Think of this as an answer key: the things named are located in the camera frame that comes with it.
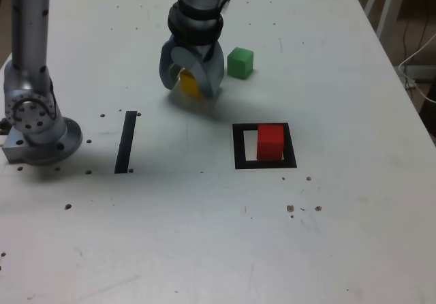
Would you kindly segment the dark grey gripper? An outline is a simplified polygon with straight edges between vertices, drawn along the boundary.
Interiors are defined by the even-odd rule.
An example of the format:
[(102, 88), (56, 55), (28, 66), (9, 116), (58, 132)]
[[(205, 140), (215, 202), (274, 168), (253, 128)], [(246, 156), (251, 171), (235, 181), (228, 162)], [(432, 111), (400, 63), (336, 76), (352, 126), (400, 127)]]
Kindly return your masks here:
[(159, 75), (166, 89), (173, 90), (181, 68), (196, 79), (204, 97), (219, 94), (224, 76), (224, 58), (218, 39), (207, 45), (194, 45), (179, 37), (169, 39), (161, 49)]

